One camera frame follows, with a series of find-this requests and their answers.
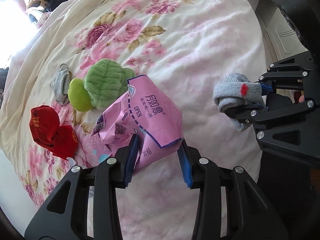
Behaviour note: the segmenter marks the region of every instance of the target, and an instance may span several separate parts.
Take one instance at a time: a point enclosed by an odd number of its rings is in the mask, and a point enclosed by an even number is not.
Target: pink package
[[[141,142],[135,172],[177,151],[183,138],[180,109],[145,75],[128,80],[128,91],[103,112],[91,136],[114,156],[133,134]]]
[[[88,144],[93,149],[92,153],[96,156],[99,163],[103,162],[106,158],[112,155],[108,147],[101,143],[99,134],[95,134],[87,139]]]

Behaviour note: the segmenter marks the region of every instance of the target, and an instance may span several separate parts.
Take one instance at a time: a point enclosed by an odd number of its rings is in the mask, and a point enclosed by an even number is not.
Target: floral bedspread
[[[3,150],[36,205],[73,164],[32,140],[30,109],[53,107],[77,134],[75,163],[98,165],[87,139],[102,111],[58,105],[50,82],[62,63],[83,78],[103,58],[148,75],[181,109],[185,139],[202,156],[227,168],[242,165],[257,179],[253,131],[236,132],[212,101],[213,87],[228,73],[255,80],[265,71],[260,26],[246,0],[69,0],[15,56],[10,71],[17,76],[0,111]],[[190,239],[197,194],[185,186],[176,154],[151,164],[117,192],[124,239]]]

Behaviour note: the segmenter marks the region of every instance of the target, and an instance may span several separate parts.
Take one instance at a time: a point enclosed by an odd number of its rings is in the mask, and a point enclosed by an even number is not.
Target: white sheet
[[[198,148],[202,156],[222,167],[241,165],[254,179],[258,178],[261,152],[253,130],[237,132],[231,121],[218,113],[212,101],[214,85],[227,74],[240,72],[257,80],[265,72],[261,30],[247,0],[169,0],[171,6],[167,12],[164,13],[164,9],[158,11],[158,15],[153,15],[155,5],[151,4],[162,0],[128,1],[71,0],[62,4],[40,28],[37,38],[43,34],[38,40],[34,39],[33,47],[31,43],[12,61],[22,62],[25,57],[20,70],[19,64],[13,64],[18,74],[8,85],[0,111],[1,143],[37,204],[41,204],[48,193],[48,179],[59,179],[61,167],[66,165],[58,158],[54,158],[52,165],[41,157],[46,151],[32,141],[28,127],[30,109],[41,104],[56,106],[49,85],[61,63],[66,63],[75,76],[83,76],[89,63],[106,56],[116,57],[121,65],[150,76],[177,104],[183,113],[185,139],[190,146]],[[151,57],[152,51],[145,52],[148,48],[142,40],[134,51],[116,47],[121,51],[119,55],[117,51],[108,54],[107,48],[99,52],[96,45],[82,50],[86,42],[83,37],[89,35],[94,22],[115,10],[119,10],[118,13],[126,10],[120,21],[123,20],[126,27],[130,22],[134,28],[126,33],[123,27],[112,37],[104,33],[98,48],[104,48],[108,42],[110,46],[118,46],[119,41],[127,46],[140,27],[145,30],[149,26],[160,26],[165,32],[157,28],[162,32],[154,40],[158,54]],[[150,61],[142,56],[150,56]],[[74,125],[82,143],[89,128],[84,131],[80,125],[90,126],[101,112],[92,110],[84,116],[77,113],[74,123],[69,114],[72,108],[68,107],[57,109],[60,121]],[[82,144],[78,149],[76,161],[82,166],[94,165],[86,147]],[[117,191],[117,196],[124,239],[190,239],[198,192],[184,184],[176,154],[137,174],[125,191]]]

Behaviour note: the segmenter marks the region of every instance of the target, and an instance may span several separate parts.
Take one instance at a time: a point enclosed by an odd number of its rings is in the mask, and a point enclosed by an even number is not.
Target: metal screw
[[[244,172],[244,169],[242,167],[240,167],[240,166],[236,166],[235,171],[237,173],[242,173],[242,172]]]
[[[107,159],[107,163],[108,164],[115,164],[117,162],[117,159],[116,158],[109,158]]]
[[[308,106],[309,108],[313,108],[314,104],[315,104],[315,103],[314,103],[312,100],[309,100],[308,103],[307,103],[307,106]]]
[[[258,139],[262,139],[263,137],[264,137],[264,132],[261,131],[261,132],[257,133],[257,138]]]
[[[257,111],[256,111],[256,110],[253,110],[253,111],[251,111],[251,113],[250,113],[251,116],[255,116],[256,114],[257,114]]]
[[[208,164],[208,163],[209,163],[209,160],[208,160],[207,158],[201,158],[201,159],[199,160],[199,162],[200,162],[201,164]]]
[[[71,168],[71,171],[73,172],[73,173],[76,173],[76,172],[78,172],[80,170],[80,167],[79,166],[73,166],[72,168]]]

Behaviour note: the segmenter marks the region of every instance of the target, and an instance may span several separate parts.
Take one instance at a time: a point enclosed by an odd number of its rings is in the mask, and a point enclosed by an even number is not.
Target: plush toy
[[[83,80],[74,78],[70,82],[70,104],[79,112],[92,107],[105,110],[128,90],[127,79],[134,76],[130,68],[122,68],[117,62],[104,58],[90,67]]]

